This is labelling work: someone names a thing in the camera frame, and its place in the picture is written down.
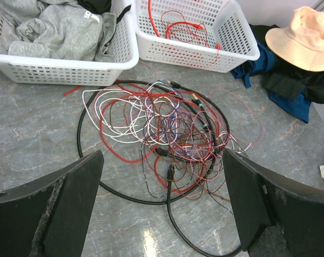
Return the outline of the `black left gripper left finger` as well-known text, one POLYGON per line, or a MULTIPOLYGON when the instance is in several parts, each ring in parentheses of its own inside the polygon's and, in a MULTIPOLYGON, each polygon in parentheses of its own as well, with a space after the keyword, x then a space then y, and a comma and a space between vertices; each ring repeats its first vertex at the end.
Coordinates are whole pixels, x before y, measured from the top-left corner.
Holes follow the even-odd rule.
POLYGON ((0 256, 81 256, 103 165, 97 150, 0 192, 0 256))

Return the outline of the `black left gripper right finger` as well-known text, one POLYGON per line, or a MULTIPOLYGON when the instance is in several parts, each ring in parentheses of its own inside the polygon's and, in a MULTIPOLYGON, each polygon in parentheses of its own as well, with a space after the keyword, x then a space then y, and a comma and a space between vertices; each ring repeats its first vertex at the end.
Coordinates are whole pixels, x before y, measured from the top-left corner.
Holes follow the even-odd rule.
POLYGON ((324 191, 225 149, 225 179, 241 249, 279 225, 292 256, 324 256, 324 191))

